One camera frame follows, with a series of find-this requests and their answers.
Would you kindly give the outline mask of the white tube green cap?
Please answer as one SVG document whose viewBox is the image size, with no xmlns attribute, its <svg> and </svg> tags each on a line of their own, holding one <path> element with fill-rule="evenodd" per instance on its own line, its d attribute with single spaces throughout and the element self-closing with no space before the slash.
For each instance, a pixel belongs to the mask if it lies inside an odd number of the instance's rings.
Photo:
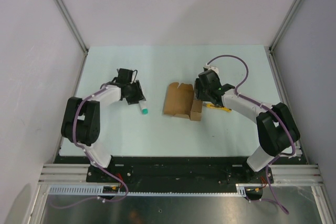
<svg viewBox="0 0 336 224">
<path fill-rule="evenodd" d="M 148 114 L 148 106 L 145 100 L 139 101 L 139 107 L 143 115 Z"/>
</svg>

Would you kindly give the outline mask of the yellow utility knife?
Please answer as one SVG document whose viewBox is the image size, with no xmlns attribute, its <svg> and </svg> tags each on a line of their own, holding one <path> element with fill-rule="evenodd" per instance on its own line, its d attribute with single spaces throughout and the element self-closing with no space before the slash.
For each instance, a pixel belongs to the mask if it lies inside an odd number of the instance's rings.
<svg viewBox="0 0 336 224">
<path fill-rule="evenodd" d="M 203 103 L 203 106 L 209 109 L 217 109 L 217 110 L 222 110 L 225 112 L 231 112 L 231 109 L 228 109 L 227 107 L 224 106 L 217 106 L 217 105 L 213 105 L 211 103 Z"/>
</svg>

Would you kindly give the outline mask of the brown cardboard express box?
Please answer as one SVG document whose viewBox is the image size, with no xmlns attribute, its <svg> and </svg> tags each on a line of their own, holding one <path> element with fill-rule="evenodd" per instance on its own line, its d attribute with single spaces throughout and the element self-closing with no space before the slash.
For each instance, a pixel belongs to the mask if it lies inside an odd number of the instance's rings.
<svg viewBox="0 0 336 224">
<path fill-rule="evenodd" d="M 192 84 L 172 82 L 166 92 L 163 114 L 199 122 L 203 103 L 195 98 Z"/>
</svg>

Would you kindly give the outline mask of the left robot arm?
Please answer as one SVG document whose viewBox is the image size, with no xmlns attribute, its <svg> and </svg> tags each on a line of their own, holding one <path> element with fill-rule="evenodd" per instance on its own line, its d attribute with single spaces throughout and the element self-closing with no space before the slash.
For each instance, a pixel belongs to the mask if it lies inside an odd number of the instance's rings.
<svg viewBox="0 0 336 224">
<path fill-rule="evenodd" d="M 99 143 L 101 109 L 126 100 L 128 105 L 138 104 L 142 114 L 148 114 L 138 71 L 120 68 L 117 72 L 116 77 L 88 97 L 69 98 L 61 126 L 62 137 L 83 150 L 91 165 L 99 167 L 97 174 L 105 182 L 115 178 L 116 169 L 109 165 L 111 154 Z"/>
</svg>

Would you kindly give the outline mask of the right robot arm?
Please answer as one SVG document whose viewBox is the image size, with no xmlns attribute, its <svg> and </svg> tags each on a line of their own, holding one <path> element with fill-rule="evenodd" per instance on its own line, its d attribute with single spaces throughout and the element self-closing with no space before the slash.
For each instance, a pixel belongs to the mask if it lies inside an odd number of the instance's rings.
<svg viewBox="0 0 336 224">
<path fill-rule="evenodd" d="M 257 125 L 259 147 L 246 160 L 243 179 L 254 183 L 261 170 L 280 155 L 294 156 L 295 142 L 300 132 L 292 114 L 284 103 L 262 103 L 238 92 L 238 87 L 222 85 L 218 74 L 208 69 L 195 80 L 195 97 L 218 107 L 226 107 L 250 119 Z"/>
</svg>

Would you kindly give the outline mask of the aluminium crossbar profile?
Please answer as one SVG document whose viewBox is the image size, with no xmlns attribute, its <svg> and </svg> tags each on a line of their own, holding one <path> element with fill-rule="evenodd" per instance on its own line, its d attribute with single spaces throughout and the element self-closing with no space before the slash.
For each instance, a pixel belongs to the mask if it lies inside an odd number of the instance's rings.
<svg viewBox="0 0 336 224">
<path fill-rule="evenodd" d="M 50 185 L 93 184 L 86 181 L 88 164 L 45 164 L 39 183 Z M 318 165 L 271 165 L 275 186 L 322 186 Z"/>
</svg>

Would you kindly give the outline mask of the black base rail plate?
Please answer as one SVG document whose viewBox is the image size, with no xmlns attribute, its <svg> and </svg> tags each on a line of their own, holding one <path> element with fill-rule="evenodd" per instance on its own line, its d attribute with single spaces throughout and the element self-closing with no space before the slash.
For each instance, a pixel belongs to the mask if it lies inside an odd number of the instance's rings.
<svg viewBox="0 0 336 224">
<path fill-rule="evenodd" d="M 271 170 L 253 172 L 246 157 L 113 157 L 103 172 L 89 165 L 86 181 L 118 183 L 131 193 L 232 193 L 236 184 L 274 181 Z"/>
</svg>

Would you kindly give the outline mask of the left aluminium frame post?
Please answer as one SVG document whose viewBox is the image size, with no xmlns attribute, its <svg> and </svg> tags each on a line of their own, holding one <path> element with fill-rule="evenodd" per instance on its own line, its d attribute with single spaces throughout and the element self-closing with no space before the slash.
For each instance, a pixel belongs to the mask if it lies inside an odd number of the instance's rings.
<svg viewBox="0 0 336 224">
<path fill-rule="evenodd" d="M 53 0 L 53 1 L 55 2 L 56 7 L 58 8 L 61 16 L 63 17 L 66 25 L 68 26 L 71 34 L 73 35 L 81 51 L 84 53 L 84 55 L 86 55 L 88 52 L 88 47 L 86 46 L 64 0 Z"/>
</svg>

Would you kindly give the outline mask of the aluminium frame post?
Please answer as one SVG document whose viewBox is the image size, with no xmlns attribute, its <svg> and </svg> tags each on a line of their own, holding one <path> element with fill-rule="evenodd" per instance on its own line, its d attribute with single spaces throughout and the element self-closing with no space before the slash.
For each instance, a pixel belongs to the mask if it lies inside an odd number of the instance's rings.
<svg viewBox="0 0 336 224">
<path fill-rule="evenodd" d="M 86 55 L 88 52 L 88 47 L 86 46 L 64 0 L 53 0 L 53 1 L 55 2 L 56 7 L 58 8 L 61 16 L 63 17 L 66 25 L 68 26 L 71 34 L 73 35 L 81 51 L 84 53 L 84 55 Z"/>
<path fill-rule="evenodd" d="M 268 49 L 270 52 L 273 52 L 277 47 L 278 43 L 284 36 L 285 32 L 287 31 L 289 25 L 292 23 L 294 17 L 296 16 L 299 8 L 303 4 L 304 0 L 293 0 L 289 10 L 287 11 L 284 20 L 282 21 L 279 29 L 277 30 L 272 42 L 270 43 Z"/>
</svg>

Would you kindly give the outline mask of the right aluminium frame post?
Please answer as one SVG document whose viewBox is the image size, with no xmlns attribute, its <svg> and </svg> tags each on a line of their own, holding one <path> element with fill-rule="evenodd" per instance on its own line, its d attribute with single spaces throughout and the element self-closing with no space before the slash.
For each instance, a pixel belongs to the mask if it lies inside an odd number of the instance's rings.
<svg viewBox="0 0 336 224">
<path fill-rule="evenodd" d="M 289 25 L 292 23 L 294 17 L 296 16 L 299 8 L 303 4 L 304 0 L 293 0 L 289 10 L 287 11 L 284 20 L 282 21 L 279 29 L 277 30 L 272 42 L 270 43 L 268 49 L 270 52 L 273 52 L 277 47 L 278 43 L 284 36 L 285 32 L 287 31 Z"/>
</svg>

